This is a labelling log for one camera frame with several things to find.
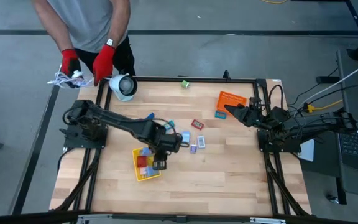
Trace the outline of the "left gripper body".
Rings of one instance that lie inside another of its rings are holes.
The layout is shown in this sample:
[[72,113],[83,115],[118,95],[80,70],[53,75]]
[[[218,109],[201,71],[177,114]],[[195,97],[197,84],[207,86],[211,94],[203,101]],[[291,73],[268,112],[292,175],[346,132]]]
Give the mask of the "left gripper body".
[[153,136],[153,152],[155,161],[165,161],[171,152],[178,152],[182,143],[181,134],[156,132]]

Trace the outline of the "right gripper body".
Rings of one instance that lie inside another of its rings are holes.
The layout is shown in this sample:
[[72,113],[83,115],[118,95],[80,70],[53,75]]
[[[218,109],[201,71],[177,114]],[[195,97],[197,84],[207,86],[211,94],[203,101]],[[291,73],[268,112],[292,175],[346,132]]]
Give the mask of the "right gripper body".
[[257,106],[246,107],[246,115],[244,116],[244,125],[247,127],[256,127],[262,129],[271,128],[271,126],[264,121],[262,110]]

